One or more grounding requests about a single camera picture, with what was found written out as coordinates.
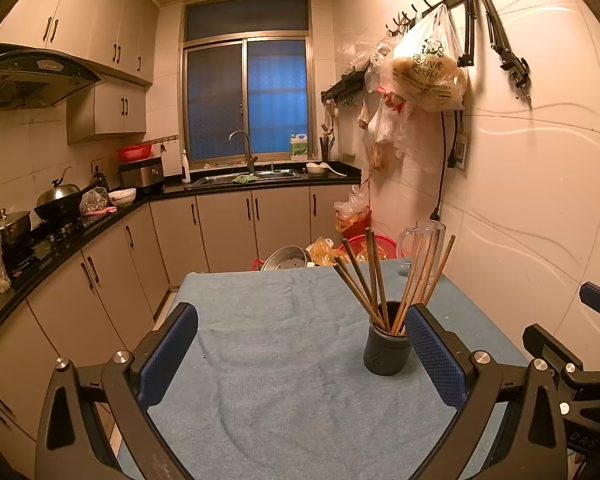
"range hood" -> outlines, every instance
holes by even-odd
[[[0,111],[54,106],[99,81],[61,52],[0,45]]]

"glass mug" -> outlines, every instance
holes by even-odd
[[[417,276],[420,272],[420,267],[424,266],[425,260],[427,259],[427,253],[425,252],[425,248],[427,247],[427,241],[429,238],[433,237],[435,231],[439,231],[438,235],[438,244],[436,246],[436,252],[433,257],[433,266],[431,267],[431,275],[429,277],[429,283],[433,280],[433,276],[436,273],[436,269],[438,268],[438,264],[440,262],[440,253],[442,252],[442,245],[445,241],[445,231],[446,226],[442,222],[438,222],[436,220],[423,219],[418,220],[416,222],[416,227],[405,227],[400,235],[398,236],[397,245],[397,254],[400,254],[400,249],[404,252],[404,254],[411,255],[411,261],[403,261],[400,265],[400,270],[403,274],[407,274],[408,272],[415,271]],[[407,249],[402,246],[405,241],[407,235],[410,235],[413,240],[411,241],[411,248]],[[418,240],[418,235],[422,235],[422,249],[420,250],[420,254],[418,255],[418,260],[416,262],[413,261],[416,250],[418,249],[416,242]]]

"silver bolt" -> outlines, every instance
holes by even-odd
[[[129,361],[129,352],[126,350],[118,350],[115,354],[113,354],[113,362],[121,365]]]
[[[540,370],[541,372],[544,372],[547,368],[546,363],[542,359],[534,359],[534,366],[536,370]]]
[[[487,364],[488,362],[491,361],[491,356],[489,354],[487,354],[487,352],[485,352],[484,350],[478,350],[474,354],[474,358],[481,365],[485,365],[485,364]]]
[[[62,370],[66,370],[69,367],[69,359],[66,357],[59,357],[56,359],[56,370],[61,372]]]

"floor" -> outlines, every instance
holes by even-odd
[[[169,309],[171,307],[171,303],[173,303],[173,299],[176,297],[176,293],[172,292],[167,297],[167,300],[164,302],[164,306],[160,311],[160,315],[158,319],[155,320],[154,330],[160,328],[160,326],[164,323],[164,320],[167,319],[167,314],[169,313]],[[118,429],[118,425],[115,424],[113,426],[113,432],[111,433],[111,438],[109,439],[109,443],[111,445],[111,449],[116,456],[118,456],[118,451],[120,450],[120,444],[122,444],[122,435],[120,434],[120,430]]]

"table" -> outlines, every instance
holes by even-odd
[[[399,262],[382,272],[387,299],[399,300]],[[330,267],[189,274],[179,301],[197,308],[200,328],[149,414],[196,480],[407,479],[455,413],[414,351],[392,377],[366,370],[368,317]],[[527,364],[444,276],[429,309],[470,350]],[[480,469],[503,412],[464,476]],[[142,478],[124,444],[118,459]]]

